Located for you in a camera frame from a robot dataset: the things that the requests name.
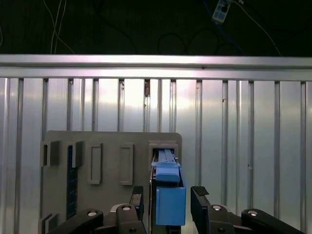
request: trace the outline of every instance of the blue block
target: blue block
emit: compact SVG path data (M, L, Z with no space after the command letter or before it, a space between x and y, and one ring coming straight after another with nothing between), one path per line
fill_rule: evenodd
M183 226L185 225L186 188L183 187L156 188L156 225Z
M158 162L153 162L152 166L156 167L156 181L180 182L180 164L176 162L171 150L159 150Z

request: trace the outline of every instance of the blue object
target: blue object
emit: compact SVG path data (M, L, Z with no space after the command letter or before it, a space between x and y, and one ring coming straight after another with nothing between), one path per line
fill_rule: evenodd
M211 14L211 12L210 12L210 10L209 10L209 8L208 8L208 5L207 5L206 0L203 0L203 1L204 1L205 7L206 7L206 9L207 9L207 11L208 11L208 14L209 14L210 18L212 18L212 14ZM229 43L231 43L232 45L234 45L243 55L245 55L245 53L244 53L243 50L240 48L240 46L237 45L231 38L229 38L229 36L226 35L226 33L222 30L222 28L221 28L219 25L216 24L216 22L214 22L214 24L215 24L216 27L219 29L220 33L225 37L225 39L226 39Z
M153 162L152 166L156 167L156 181L180 182L179 168L181 166L176 162L171 150L159 150L158 162Z
M156 225L185 225L186 188L156 188Z

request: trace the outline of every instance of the black plastic part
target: black plastic part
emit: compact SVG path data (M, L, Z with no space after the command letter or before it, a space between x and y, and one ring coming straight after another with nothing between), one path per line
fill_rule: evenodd
M53 229L48 234L84 234L102 226L103 212L96 209L88 209L79 212L66 222Z
M135 186L133 188L129 204L136 208L137 217L139 220L142 220L144 215L143 186Z
M199 234L303 234L258 209L244 210L241 217L234 215L222 205L211 205L207 194L204 187L191 188L191 214Z
M203 186L191 187L191 214L198 234L207 234L209 230L208 206L210 203L205 197L206 194L208 192Z
M248 212L256 212L256 215L251 215ZM260 232L272 232L275 234L303 234L303 232L296 228L282 222L281 220L265 213L258 209L248 209L242 212L243 226L250 227Z
M77 167L73 167L73 146L68 146L66 220L77 213L77 186L78 169Z
M138 219L136 208L133 205L119 206L116 215L119 234L146 234L144 224Z

